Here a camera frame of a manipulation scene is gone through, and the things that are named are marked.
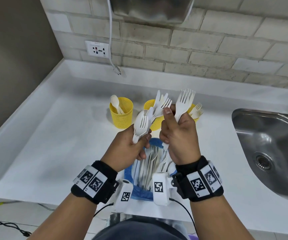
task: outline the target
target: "wall socket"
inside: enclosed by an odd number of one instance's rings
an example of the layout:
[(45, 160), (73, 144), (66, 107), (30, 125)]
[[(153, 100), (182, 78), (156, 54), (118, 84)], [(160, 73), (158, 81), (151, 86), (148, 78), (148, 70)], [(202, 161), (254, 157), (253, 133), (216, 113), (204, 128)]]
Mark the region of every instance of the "wall socket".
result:
[(109, 58), (109, 44), (85, 40), (87, 53), (89, 56)]

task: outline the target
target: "sink basin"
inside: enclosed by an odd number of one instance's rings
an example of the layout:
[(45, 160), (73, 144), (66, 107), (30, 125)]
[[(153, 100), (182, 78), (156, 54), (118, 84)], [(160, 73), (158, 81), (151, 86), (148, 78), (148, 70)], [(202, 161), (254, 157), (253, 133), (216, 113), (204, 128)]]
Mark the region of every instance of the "sink basin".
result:
[(237, 109), (232, 121), (254, 174), (288, 199), (288, 115)]

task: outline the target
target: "person's right hand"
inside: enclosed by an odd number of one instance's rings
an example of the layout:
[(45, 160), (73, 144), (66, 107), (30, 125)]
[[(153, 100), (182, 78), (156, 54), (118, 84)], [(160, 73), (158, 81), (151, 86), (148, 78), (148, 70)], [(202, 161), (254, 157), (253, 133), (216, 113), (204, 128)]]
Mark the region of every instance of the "person's right hand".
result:
[(201, 157), (195, 121), (185, 113), (177, 123), (172, 110), (175, 110), (175, 105), (163, 109), (160, 139), (170, 144), (170, 157), (176, 165), (193, 163)]

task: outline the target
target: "yellow utensil holder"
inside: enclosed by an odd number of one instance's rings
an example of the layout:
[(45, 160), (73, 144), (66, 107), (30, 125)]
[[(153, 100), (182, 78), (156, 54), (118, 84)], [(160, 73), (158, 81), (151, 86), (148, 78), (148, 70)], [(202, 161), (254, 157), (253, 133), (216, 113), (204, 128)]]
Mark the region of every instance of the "yellow utensil holder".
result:
[(190, 106), (190, 108), (188, 109), (187, 113), (190, 113), (192, 111), (192, 109), (195, 107), (195, 104), (192, 104), (192, 106)]
[(116, 108), (110, 103), (110, 111), (113, 124), (118, 129), (126, 129), (132, 124), (133, 103), (128, 98), (119, 97), (120, 108), (125, 114), (118, 114)]
[[(150, 109), (150, 107), (153, 107), (154, 106), (154, 103), (155, 103), (155, 99), (151, 99), (149, 101), (147, 101), (145, 104), (144, 104), (144, 109)], [(156, 131), (158, 129), (161, 128), (162, 126), (162, 121), (164, 120), (164, 116), (161, 116), (161, 117), (157, 117), (153, 124), (151, 125), (150, 129), (152, 131)]]

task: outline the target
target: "white power cord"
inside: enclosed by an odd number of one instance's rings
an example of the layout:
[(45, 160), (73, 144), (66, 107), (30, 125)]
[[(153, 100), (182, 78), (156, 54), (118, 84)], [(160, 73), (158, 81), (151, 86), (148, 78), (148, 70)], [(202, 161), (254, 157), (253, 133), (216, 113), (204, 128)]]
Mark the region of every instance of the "white power cord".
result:
[(111, 7), (111, 1), (107, 0), (107, 5), (109, 7), (109, 14), (110, 14), (110, 41), (109, 41), (109, 59), (111, 62), (111, 65), (113, 67), (113, 71), (118, 74), (121, 75), (121, 70), (120, 68), (118, 68), (118, 66), (114, 65), (114, 63), (112, 62), (112, 52), (111, 52), (111, 44), (112, 44), (112, 7)]

